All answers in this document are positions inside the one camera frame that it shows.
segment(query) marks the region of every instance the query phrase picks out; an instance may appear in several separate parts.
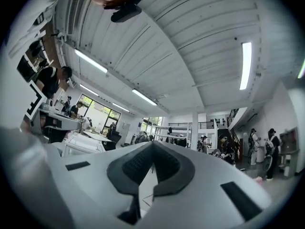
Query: chair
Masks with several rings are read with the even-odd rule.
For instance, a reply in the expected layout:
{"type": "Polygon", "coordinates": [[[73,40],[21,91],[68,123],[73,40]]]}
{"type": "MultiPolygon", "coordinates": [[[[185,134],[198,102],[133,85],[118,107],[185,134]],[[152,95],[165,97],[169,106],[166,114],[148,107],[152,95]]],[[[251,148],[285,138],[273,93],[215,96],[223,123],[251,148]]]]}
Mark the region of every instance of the chair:
{"type": "Polygon", "coordinates": [[[119,132],[117,131],[113,131],[109,140],[111,140],[112,142],[106,142],[106,144],[104,145],[104,148],[106,151],[109,150],[115,150],[115,146],[118,143],[118,141],[121,139],[122,136],[119,135],[119,132]]]}

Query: black rectangular strip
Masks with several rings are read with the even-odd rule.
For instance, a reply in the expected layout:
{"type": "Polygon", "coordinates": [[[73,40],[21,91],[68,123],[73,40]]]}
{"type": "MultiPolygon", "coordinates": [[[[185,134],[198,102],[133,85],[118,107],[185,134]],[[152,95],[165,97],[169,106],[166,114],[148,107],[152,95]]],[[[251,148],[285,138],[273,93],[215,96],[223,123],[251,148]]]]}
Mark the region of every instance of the black rectangular strip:
{"type": "Polygon", "coordinates": [[[66,165],[67,170],[76,170],[79,168],[83,168],[86,166],[89,166],[90,164],[87,161],[84,162],[80,162],[80,163],[75,163],[75,164],[71,164],[71,165],[66,165]]]}
{"type": "Polygon", "coordinates": [[[262,210],[234,182],[220,185],[230,200],[234,203],[245,221],[251,220],[262,210]]]}

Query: pink object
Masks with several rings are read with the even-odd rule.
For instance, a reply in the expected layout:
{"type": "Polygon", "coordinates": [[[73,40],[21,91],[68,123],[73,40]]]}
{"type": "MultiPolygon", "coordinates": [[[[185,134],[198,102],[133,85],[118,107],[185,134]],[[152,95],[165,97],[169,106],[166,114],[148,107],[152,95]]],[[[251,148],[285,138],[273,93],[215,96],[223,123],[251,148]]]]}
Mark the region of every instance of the pink object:
{"type": "Polygon", "coordinates": [[[263,185],[263,179],[261,177],[254,178],[253,180],[256,181],[259,185],[263,185]]]}

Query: ceiling light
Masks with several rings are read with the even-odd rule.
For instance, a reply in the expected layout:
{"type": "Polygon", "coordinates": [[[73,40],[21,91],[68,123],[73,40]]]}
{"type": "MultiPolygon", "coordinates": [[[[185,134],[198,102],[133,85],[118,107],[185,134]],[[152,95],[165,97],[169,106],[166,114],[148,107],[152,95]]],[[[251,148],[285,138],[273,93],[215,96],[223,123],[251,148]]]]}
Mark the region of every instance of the ceiling light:
{"type": "Polygon", "coordinates": [[[301,79],[304,76],[304,73],[305,73],[305,59],[304,59],[302,68],[301,68],[300,73],[298,74],[297,78],[301,79]]]}
{"type": "Polygon", "coordinates": [[[117,106],[118,108],[120,108],[120,109],[122,109],[122,110],[125,110],[125,111],[127,111],[127,112],[129,112],[129,110],[128,109],[125,109],[125,108],[123,108],[123,107],[121,107],[121,106],[119,106],[119,105],[117,105],[117,104],[115,104],[115,103],[112,103],[114,106],[117,106]]]}
{"type": "Polygon", "coordinates": [[[103,71],[104,73],[107,73],[107,69],[104,66],[101,66],[99,63],[97,63],[96,61],[92,60],[91,58],[89,58],[87,55],[83,54],[81,51],[74,49],[75,53],[81,57],[82,59],[84,59],[85,61],[87,61],[88,63],[92,64],[93,66],[95,66],[96,68],[98,68],[99,70],[103,71]]]}
{"type": "Polygon", "coordinates": [[[133,93],[137,94],[139,97],[141,97],[142,99],[146,100],[147,102],[149,102],[150,104],[154,105],[154,106],[157,106],[157,104],[150,100],[148,97],[144,96],[142,93],[140,93],[138,90],[136,89],[133,89],[132,91],[133,93]]]}
{"type": "Polygon", "coordinates": [[[88,92],[93,93],[94,95],[97,95],[97,96],[98,96],[97,93],[95,93],[94,91],[90,90],[89,88],[83,86],[82,84],[80,84],[80,87],[82,87],[83,89],[86,89],[88,92]]]}
{"type": "Polygon", "coordinates": [[[247,88],[252,60],[252,43],[247,42],[242,44],[243,47],[243,75],[239,90],[247,88]]]}

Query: baseball cap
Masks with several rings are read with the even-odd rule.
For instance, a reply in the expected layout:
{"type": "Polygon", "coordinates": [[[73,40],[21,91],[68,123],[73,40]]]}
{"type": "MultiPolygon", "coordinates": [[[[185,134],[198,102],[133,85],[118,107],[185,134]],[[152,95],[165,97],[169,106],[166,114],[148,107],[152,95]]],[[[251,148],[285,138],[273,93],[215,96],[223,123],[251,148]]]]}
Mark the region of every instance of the baseball cap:
{"type": "Polygon", "coordinates": [[[271,129],[269,130],[269,132],[270,132],[270,133],[273,133],[273,132],[276,133],[276,131],[275,131],[273,128],[271,128],[271,129]]]}

